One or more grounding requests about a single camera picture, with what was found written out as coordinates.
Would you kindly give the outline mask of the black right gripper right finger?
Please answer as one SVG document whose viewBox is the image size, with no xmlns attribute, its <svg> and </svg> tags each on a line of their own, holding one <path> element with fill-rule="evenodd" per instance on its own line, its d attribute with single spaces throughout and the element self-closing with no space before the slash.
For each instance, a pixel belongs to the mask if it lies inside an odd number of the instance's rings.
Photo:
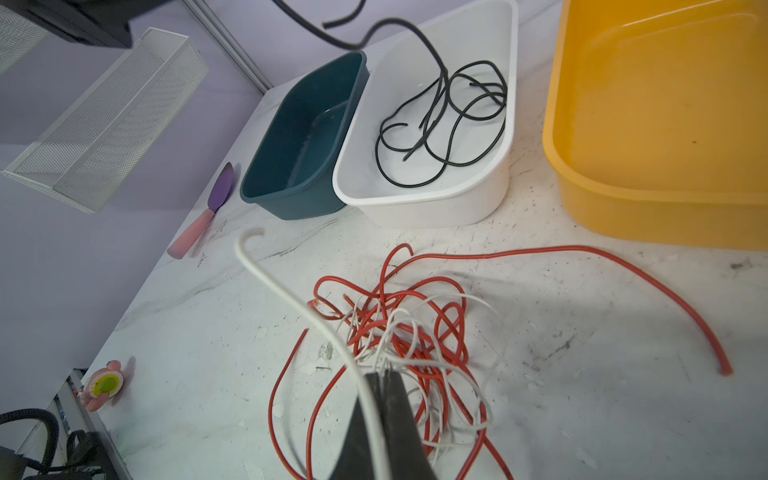
<svg viewBox="0 0 768 480">
<path fill-rule="evenodd" d="M 380 376 L 382 422 L 389 465 L 394 479 L 435 480 L 399 372 Z"/>
</svg>

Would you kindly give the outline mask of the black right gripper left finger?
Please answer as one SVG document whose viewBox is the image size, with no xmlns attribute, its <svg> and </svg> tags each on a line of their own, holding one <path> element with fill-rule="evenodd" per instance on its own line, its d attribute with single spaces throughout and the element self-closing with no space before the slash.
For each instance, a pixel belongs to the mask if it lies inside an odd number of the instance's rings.
<svg viewBox="0 0 768 480">
<path fill-rule="evenodd" d="M 383 427 L 384 401 L 382 400 L 381 374 L 365 375 L 376 400 L 379 424 Z M 331 480 L 372 480 L 375 479 L 367 428 L 360 401 L 357 400 Z"/>
</svg>

